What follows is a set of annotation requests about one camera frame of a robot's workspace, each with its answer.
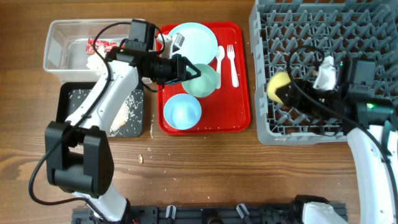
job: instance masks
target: clear plastic bin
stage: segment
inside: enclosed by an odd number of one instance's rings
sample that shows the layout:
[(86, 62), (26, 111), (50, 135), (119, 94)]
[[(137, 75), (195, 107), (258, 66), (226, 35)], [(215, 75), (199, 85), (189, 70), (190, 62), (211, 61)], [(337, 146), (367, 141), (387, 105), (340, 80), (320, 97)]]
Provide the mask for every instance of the clear plastic bin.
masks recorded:
[[(94, 39), (106, 26), (131, 19), (75, 19), (53, 21), (45, 43), (43, 68), (65, 82), (96, 82), (101, 71), (90, 70), (86, 53), (88, 39)], [(105, 31), (100, 40), (120, 42), (130, 26), (119, 25)]]

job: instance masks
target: white fork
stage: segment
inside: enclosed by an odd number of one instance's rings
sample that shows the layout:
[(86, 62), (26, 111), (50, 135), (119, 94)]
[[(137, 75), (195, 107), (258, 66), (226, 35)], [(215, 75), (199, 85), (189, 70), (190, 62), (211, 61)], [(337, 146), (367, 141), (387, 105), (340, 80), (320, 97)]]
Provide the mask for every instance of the white fork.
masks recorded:
[(227, 56), (228, 56), (229, 60), (231, 61), (232, 86), (238, 87), (239, 79), (238, 79), (238, 74), (236, 73), (235, 51), (234, 51), (234, 46), (232, 44), (229, 44), (227, 47)]

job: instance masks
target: gray dish rack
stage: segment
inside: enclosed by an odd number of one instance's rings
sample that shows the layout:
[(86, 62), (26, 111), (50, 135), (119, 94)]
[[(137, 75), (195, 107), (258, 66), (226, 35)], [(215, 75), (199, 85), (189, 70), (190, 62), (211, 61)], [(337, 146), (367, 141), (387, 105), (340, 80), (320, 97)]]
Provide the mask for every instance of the gray dish rack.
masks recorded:
[[(312, 120), (295, 108), (267, 97), (269, 79), (286, 71), (289, 53), (313, 45), (332, 54), (335, 63), (344, 56), (377, 61), (376, 97), (398, 105), (397, 27), (398, 1), (342, 0), (338, 3), (303, 3), (302, 0), (256, 0), (249, 16), (251, 52), (256, 73), (257, 136), (266, 145), (316, 144), (346, 141), (337, 119)], [(314, 81), (317, 52), (301, 51), (291, 59), (292, 75)]]

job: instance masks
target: yellow object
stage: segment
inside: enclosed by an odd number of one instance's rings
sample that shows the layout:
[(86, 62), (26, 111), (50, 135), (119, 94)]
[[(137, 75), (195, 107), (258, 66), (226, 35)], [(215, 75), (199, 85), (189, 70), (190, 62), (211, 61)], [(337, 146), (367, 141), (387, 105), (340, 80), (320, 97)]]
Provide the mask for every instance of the yellow object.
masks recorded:
[(287, 72), (276, 73), (269, 81), (267, 85), (267, 96), (273, 101), (283, 103), (282, 100), (276, 95), (276, 90), (280, 87), (290, 83), (290, 78)]

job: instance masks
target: wooden tabletop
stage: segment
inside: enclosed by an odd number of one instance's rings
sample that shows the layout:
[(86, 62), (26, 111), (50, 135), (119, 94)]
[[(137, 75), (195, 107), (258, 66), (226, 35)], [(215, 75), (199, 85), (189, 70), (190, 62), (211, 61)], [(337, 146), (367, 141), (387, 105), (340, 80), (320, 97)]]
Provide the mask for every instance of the wooden tabletop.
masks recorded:
[[(0, 3), (0, 223), (70, 223), (81, 202), (54, 207), (34, 203), (27, 185), (44, 154), (44, 130), (55, 119), (59, 79), (43, 70), (44, 45), (58, 19), (145, 18), (171, 23), (232, 21), (249, 42), (254, 0), (4, 0)], [(245, 44), (252, 121), (240, 133), (172, 137), (151, 118), (139, 138), (111, 139), (113, 183), (133, 205), (260, 205), (289, 202), (297, 194), (347, 204), (359, 223), (359, 195), (347, 143), (265, 146), (257, 140), (254, 61)], [(156, 114), (155, 94), (145, 93), (145, 112)], [(144, 156), (139, 164), (137, 156)], [(44, 200), (72, 197), (48, 184), (45, 169), (35, 182)]]

